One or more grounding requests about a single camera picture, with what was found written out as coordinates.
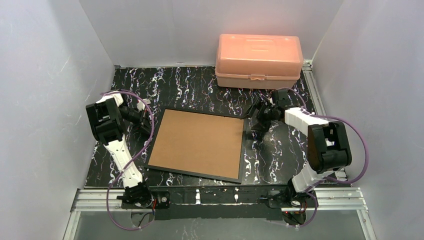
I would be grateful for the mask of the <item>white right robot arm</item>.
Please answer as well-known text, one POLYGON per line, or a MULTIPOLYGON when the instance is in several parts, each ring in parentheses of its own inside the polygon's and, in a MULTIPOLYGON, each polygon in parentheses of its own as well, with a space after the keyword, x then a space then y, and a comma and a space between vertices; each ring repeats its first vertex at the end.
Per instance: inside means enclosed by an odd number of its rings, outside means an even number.
POLYGON ((287 184, 290 196, 306 194, 321 181, 352 162, 346 127, 341 121, 313 116, 289 99, 289 88, 271 92, 268 99, 256 99, 242 119, 254 119, 252 131, 266 132, 273 121, 291 126, 307 138, 307 164, 287 184))

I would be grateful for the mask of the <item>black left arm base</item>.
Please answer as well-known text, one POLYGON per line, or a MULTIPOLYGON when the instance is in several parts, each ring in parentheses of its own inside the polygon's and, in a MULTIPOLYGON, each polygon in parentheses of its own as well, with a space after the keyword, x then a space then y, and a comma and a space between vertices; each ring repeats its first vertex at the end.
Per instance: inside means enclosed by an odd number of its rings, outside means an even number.
POLYGON ((171 195, 168 191, 150 190, 142 182, 133 187, 126 187, 123 195, 118 195, 123 209, 168 209, 171 195))

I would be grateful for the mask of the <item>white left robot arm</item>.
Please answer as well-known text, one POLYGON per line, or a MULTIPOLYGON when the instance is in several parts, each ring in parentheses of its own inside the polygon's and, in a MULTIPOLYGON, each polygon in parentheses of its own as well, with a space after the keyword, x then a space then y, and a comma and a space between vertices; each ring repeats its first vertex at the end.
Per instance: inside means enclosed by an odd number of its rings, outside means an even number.
POLYGON ((119 170, 123 187, 133 189, 146 184, 134 160, 144 152, 153 139, 155 121, 150 101, 129 90, 113 90, 102 94, 100 100, 85 106, 91 132, 112 156, 119 170), (142 150, 131 156, 126 136, 125 122, 134 124, 148 140, 142 150))

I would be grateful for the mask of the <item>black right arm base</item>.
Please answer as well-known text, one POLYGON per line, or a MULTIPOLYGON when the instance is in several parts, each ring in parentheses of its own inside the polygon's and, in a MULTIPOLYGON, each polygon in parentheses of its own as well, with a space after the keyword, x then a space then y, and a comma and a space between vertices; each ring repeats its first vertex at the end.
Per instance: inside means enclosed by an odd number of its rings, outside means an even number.
POLYGON ((316 216, 319 206, 315 191, 296 192, 292 186, 284 190, 269 190, 258 201, 271 209, 282 209, 285 225, 294 228, 308 225, 316 216))

